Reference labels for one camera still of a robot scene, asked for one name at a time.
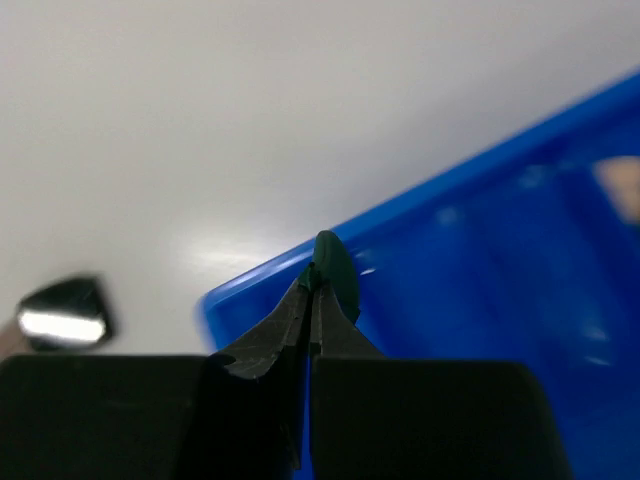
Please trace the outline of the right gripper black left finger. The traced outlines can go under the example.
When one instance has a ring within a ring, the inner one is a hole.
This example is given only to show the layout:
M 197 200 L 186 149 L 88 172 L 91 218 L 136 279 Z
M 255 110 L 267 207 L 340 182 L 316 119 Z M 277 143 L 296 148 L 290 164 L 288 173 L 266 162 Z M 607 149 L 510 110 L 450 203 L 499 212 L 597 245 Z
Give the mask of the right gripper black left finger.
M 14 355 L 5 479 L 290 479 L 301 466 L 311 293 L 209 356 Z

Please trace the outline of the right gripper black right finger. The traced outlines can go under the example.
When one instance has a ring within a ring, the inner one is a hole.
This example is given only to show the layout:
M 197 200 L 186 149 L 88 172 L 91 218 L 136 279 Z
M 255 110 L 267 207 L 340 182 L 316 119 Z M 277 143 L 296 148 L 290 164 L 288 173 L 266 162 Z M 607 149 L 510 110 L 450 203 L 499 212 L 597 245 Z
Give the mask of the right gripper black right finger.
M 318 479 L 568 479 L 549 401 L 523 364 L 384 356 L 329 284 L 311 313 Z

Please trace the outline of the dark green labelled round puff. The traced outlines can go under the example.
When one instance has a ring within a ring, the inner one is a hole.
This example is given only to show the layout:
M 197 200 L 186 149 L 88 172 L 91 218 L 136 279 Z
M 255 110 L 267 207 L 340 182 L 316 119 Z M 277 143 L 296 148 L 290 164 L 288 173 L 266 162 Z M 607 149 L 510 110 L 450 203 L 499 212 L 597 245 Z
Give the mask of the dark green labelled round puff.
M 350 253 L 340 238 L 330 230 L 319 232 L 315 238 L 311 262 L 298 277 L 309 292 L 329 282 L 342 312 L 355 324 L 360 315 L 358 274 Z

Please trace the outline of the beige makeup sponge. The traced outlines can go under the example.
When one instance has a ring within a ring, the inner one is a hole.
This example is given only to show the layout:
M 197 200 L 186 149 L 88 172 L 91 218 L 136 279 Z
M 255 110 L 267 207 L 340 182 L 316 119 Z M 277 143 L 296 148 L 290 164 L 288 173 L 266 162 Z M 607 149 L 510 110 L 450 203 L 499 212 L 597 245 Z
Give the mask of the beige makeup sponge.
M 628 223 L 639 223 L 639 158 L 619 156 L 599 161 L 595 174 L 618 214 Z

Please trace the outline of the black square compact case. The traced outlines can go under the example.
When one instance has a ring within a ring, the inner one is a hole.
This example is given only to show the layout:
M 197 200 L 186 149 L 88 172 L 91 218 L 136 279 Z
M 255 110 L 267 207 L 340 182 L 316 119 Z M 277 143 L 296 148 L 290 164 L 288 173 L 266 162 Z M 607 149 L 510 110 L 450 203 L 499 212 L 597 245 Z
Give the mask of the black square compact case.
M 65 276 L 30 292 L 18 302 L 15 319 L 37 353 L 91 351 L 118 333 L 107 289 L 93 273 Z

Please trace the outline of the blue divided plastic bin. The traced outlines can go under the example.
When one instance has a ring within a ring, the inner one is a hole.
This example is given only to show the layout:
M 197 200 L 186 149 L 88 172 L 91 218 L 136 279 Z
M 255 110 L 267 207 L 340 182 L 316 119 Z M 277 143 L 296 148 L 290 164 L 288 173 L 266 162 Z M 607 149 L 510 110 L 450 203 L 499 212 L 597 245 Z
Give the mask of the blue divided plastic bin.
M 525 362 L 580 479 L 639 475 L 639 223 L 596 177 L 638 158 L 631 76 L 337 230 L 364 334 L 396 357 Z

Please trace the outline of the clear nude eyeshadow palette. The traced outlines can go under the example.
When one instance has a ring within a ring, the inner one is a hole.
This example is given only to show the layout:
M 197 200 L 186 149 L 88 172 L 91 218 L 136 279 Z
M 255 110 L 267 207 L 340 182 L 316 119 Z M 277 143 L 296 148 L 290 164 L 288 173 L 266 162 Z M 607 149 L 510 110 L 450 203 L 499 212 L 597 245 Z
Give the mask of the clear nude eyeshadow palette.
M 32 353 L 28 338 L 23 334 L 16 318 L 1 324 L 0 330 L 0 359 L 4 360 L 13 355 Z

